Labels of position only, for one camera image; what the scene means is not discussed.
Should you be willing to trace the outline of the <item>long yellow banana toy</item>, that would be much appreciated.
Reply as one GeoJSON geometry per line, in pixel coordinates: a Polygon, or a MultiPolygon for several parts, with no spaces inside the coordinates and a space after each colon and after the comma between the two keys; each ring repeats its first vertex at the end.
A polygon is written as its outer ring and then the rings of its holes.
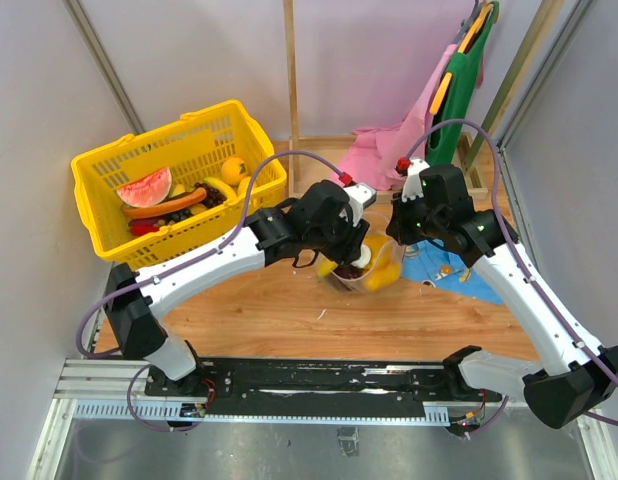
{"type": "Polygon", "coordinates": [[[338,263],[327,258],[323,258],[317,267],[317,276],[326,278],[338,268],[338,263]]]}

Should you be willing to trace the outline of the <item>yellow bell pepper toy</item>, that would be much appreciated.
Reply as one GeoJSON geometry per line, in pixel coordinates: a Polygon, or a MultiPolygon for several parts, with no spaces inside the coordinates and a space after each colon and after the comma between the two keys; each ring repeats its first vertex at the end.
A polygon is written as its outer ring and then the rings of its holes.
{"type": "Polygon", "coordinates": [[[371,259],[364,268],[365,272],[383,269],[391,261],[395,242],[387,236],[367,236],[363,242],[371,251],[371,259]]]}

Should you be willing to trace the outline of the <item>clear zip top bag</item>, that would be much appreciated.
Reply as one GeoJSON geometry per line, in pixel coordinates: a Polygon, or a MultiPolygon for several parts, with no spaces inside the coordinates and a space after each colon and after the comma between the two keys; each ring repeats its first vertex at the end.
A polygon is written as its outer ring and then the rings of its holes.
{"type": "Polygon", "coordinates": [[[394,284],[401,275],[405,248],[385,230],[389,216],[385,210],[370,210],[363,215],[369,229],[361,246],[361,257],[352,264],[339,266],[321,256],[318,278],[346,292],[372,293],[394,284]]]}

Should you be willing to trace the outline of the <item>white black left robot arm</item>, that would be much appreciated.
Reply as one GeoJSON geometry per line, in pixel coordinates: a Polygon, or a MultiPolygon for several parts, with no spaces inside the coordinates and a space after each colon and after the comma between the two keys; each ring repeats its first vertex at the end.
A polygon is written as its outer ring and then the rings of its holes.
{"type": "Polygon", "coordinates": [[[166,262],[137,271],[115,266],[106,285],[104,311],[125,360],[145,360],[160,369],[179,394],[196,393],[203,371],[193,348],[161,320],[189,298],[228,279],[303,251],[336,265],[362,267],[370,260],[363,240],[364,210],[376,200],[364,183],[340,187],[322,180],[300,198],[261,208],[230,233],[166,262]]]}

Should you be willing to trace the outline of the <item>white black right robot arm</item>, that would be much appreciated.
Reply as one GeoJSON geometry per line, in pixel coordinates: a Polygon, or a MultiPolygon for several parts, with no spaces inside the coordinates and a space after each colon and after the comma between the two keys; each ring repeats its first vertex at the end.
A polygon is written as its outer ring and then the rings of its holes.
{"type": "Polygon", "coordinates": [[[449,397],[485,389],[521,399],[543,424],[560,429],[618,390],[618,346],[604,346],[575,319],[498,208],[475,209],[459,168],[401,159],[396,170],[405,182],[393,196],[387,234],[401,245],[428,241],[458,255],[498,294],[539,357],[533,363],[465,347],[445,360],[449,397]]]}

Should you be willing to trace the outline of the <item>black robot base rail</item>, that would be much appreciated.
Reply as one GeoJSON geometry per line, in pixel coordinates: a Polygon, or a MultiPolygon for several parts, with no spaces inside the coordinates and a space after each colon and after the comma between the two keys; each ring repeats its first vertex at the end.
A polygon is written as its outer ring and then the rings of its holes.
{"type": "Polygon", "coordinates": [[[155,366],[148,396],[212,397],[211,415],[247,420],[416,422],[431,402],[496,403],[501,396],[462,385],[440,362],[209,358],[171,380],[155,366]]]}

